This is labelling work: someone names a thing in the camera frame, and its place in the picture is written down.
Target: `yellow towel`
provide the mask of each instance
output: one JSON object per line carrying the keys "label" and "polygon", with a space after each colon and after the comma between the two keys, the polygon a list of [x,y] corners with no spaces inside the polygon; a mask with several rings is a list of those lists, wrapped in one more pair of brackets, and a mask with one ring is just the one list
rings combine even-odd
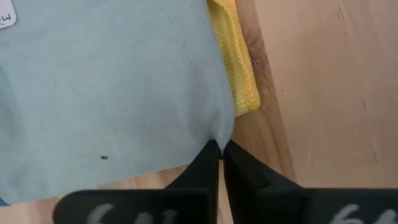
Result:
{"label": "yellow towel", "polygon": [[240,116],[257,109],[260,97],[236,3],[235,0],[207,0],[207,4],[232,89],[235,116]]}

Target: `tag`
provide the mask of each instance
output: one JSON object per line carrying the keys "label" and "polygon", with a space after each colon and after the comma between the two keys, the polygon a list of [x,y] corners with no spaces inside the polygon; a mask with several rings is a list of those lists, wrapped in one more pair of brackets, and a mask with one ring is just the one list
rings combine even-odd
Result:
{"label": "tag", "polygon": [[0,0],[0,29],[14,25],[17,22],[12,0]]}

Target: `wooden surface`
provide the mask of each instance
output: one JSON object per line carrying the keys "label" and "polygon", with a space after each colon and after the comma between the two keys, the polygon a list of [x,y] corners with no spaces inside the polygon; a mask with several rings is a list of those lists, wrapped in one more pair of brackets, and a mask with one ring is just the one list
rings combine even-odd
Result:
{"label": "wooden surface", "polygon": [[398,187],[398,1],[255,2],[297,182]]}
{"label": "wooden surface", "polygon": [[[236,120],[233,139],[254,154],[262,162],[294,179],[287,139],[282,125],[276,93],[252,0],[236,0],[244,36],[252,57],[256,81],[261,94],[261,108]],[[101,189],[156,189],[171,183],[183,167],[148,174],[118,183],[108,184]],[[220,181],[218,223],[232,223],[226,196],[225,184]],[[1,223],[50,224],[52,210],[58,198],[39,202],[23,203],[0,208]]]}

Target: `fabric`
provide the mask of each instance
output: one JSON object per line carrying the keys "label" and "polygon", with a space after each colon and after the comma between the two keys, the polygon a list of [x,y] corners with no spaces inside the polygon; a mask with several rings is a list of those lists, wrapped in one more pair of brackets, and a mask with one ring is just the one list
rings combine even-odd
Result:
{"label": "fabric", "polygon": [[0,30],[0,196],[190,163],[234,103],[206,1],[18,0]]}
{"label": "fabric", "polygon": [[236,3],[235,0],[207,1],[233,92],[235,115],[240,116],[257,109],[260,97]]}

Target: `light blue fabric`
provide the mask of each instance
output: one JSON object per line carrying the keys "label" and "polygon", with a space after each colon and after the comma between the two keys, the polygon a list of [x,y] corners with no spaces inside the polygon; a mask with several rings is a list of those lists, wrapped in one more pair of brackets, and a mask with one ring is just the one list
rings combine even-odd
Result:
{"label": "light blue fabric", "polygon": [[204,0],[14,0],[0,30],[0,195],[36,200],[188,164],[233,129]]}

